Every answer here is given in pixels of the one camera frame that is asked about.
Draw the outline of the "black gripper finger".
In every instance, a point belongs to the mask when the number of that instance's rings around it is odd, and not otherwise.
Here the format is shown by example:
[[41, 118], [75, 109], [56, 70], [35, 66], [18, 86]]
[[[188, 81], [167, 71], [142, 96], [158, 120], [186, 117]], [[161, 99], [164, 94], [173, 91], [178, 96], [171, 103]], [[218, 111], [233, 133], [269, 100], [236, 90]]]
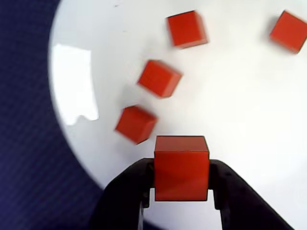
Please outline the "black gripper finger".
[[292, 230], [242, 177], [227, 164], [210, 160], [209, 189], [224, 230]]
[[154, 159], [136, 161], [104, 189], [89, 221], [90, 230], [142, 230], [143, 210], [154, 187]]

